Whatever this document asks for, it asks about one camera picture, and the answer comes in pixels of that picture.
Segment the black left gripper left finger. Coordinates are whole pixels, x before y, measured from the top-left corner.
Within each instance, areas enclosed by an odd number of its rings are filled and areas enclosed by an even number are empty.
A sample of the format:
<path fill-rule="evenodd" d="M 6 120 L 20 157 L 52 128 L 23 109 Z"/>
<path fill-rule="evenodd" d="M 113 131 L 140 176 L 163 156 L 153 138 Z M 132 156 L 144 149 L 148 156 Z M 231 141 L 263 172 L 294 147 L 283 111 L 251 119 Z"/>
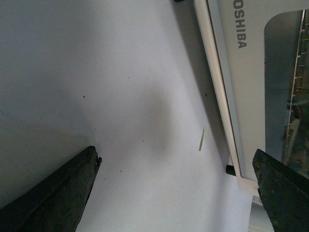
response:
<path fill-rule="evenodd" d="M 102 159 L 89 146 L 0 210 L 2 232 L 74 232 Z"/>

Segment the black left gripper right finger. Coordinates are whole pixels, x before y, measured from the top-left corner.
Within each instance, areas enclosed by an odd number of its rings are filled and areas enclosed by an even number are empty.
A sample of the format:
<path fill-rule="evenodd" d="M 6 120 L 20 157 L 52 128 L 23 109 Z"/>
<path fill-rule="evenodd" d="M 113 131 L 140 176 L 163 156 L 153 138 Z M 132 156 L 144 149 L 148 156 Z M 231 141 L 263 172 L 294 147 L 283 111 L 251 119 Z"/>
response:
<path fill-rule="evenodd" d="M 258 193 L 276 232 L 309 230 L 309 180 L 258 149 L 253 158 Z"/>

